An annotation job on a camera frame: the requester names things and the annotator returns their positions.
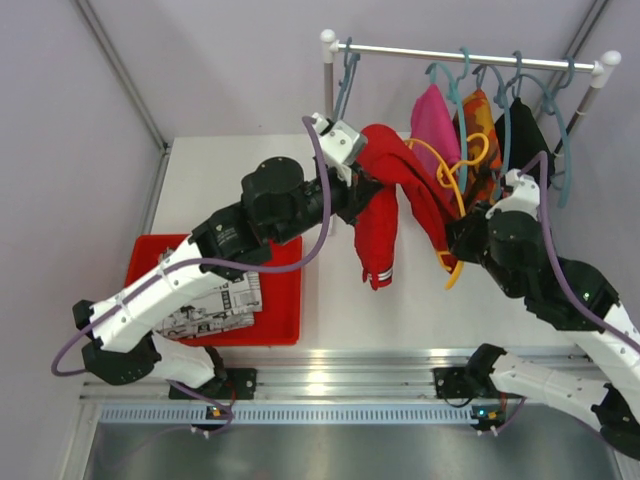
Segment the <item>red trousers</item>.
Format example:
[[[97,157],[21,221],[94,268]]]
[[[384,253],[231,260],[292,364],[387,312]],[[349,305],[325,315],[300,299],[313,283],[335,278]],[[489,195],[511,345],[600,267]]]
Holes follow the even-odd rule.
[[[362,278],[378,290],[392,283],[395,242],[399,225],[396,188],[409,200],[413,217],[429,238],[440,265],[458,280],[464,264],[448,251],[445,226],[459,211],[444,187],[419,162],[415,153],[390,127],[372,124],[363,129],[368,142],[359,164],[385,185],[358,216],[354,245],[362,265]]]

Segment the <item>pink trousers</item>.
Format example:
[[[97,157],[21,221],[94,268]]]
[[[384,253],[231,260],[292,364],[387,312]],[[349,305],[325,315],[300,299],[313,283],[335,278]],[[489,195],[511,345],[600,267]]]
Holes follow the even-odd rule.
[[[410,119],[411,138],[433,147],[448,166],[461,158],[459,140],[444,97],[430,85],[416,100]]]

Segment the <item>teal hanger of newspaper trousers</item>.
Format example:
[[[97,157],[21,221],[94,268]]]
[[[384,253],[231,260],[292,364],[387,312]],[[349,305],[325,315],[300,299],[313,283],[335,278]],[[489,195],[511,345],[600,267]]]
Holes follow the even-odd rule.
[[[348,37],[345,42],[345,50],[343,55],[343,77],[339,81],[338,95],[334,104],[332,119],[334,121],[342,120],[346,114],[347,105],[351,95],[357,66],[361,55],[351,50],[353,39]]]

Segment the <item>teal hanger of pink trousers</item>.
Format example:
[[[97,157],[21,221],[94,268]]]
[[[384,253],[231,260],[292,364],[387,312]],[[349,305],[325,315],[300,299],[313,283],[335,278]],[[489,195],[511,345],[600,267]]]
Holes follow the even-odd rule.
[[[464,67],[462,73],[457,77],[454,77],[451,70],[445,65],[443,61],[434,61],[432,62],[425,71],[425,74],[429,76],[429,81],[431,84],[435,84],[437,80],[437,69],[440,69],[448,79],[448,91],[446,98],[455,105],[456,113],[458,118],[458,127],[457,131],[459,133],[459,143],[460,143],[460,159],[466,160],[468,154],[467,147],[467,129],[464,120],[464,110],[463,110],[463,100],[459,91],[459,83],[461,80],[464,80],[469,73],[471,61],[470,61],[470,53],[466,46],[461,46],[459,48],[461,52]]]

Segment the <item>newspaper print trousers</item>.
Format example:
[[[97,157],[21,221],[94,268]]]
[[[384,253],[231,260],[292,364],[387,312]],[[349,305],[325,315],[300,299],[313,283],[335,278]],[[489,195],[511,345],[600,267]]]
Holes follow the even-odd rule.
[[[257,272],[244,272],[232,282],[208,290],[159,323],[155,331],[165,338],[195,339],[244,329],[255,324],[263,307]]]

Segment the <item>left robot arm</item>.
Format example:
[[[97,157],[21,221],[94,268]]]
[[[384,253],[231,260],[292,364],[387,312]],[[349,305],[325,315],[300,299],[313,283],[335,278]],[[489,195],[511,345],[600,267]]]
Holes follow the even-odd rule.
[[[212,347],[192,347],[158,333],[158,325],[246,272],[288,273],[272,267],[272,248],[338,215],[354,223],[383,185],[361,167],[340,178],[321,167],[312,181],[288,157],[262,162],[241,181],[238,202],[214,212],[158,266],[112,298],[73,308],[76,325],[90,341],[82,348],[85,369],[118,386],[160,378],[214,397],[225,388],[224,364]]]

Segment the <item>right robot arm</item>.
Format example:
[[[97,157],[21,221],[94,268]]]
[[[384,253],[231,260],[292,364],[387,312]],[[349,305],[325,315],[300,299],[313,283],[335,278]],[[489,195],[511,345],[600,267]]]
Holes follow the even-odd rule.
[[[507,297],[522,300],[527,312],[566,334],[605,376],[572,376],[482,344],[465,366],[469,389],[483,397],[500,392],[540,402],[637,459],[639,355],[570,302],[552,269],[539,220],[518,211],[489,214],[482,205],[447,225],[446,235],[457,258],[482,266]]]

